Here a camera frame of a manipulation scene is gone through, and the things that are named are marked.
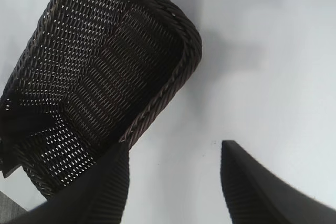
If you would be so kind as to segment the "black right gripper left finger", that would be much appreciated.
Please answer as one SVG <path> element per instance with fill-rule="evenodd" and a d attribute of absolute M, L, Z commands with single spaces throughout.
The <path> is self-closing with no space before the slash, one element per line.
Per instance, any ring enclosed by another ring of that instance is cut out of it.
<path fill-rule="evenodd" d="M 71 185 L 10 223 L 120 223 L 129 184 L 128 145 L 115 144 Z"/>

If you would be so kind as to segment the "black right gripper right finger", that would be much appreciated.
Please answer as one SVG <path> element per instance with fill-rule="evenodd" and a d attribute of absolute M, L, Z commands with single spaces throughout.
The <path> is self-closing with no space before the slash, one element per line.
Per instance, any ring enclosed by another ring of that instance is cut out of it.
<path fill-rule="evenodd" d="M 221 186 L 233 223 L 335 223 L 335 210 L 296 190 L 224 140 Z"/>

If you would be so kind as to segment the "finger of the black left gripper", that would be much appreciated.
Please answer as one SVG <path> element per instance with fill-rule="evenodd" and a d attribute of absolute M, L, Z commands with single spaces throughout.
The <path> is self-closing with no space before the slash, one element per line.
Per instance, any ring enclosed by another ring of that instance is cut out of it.
<path fill-rule="evenodd" d="M 20 92 L 2 96 L 1 172 L 8 178 L 20 166 L 34 174 L 47 149 L 47 137 L 59 126 L 62 95 L 51 91 Z"/>

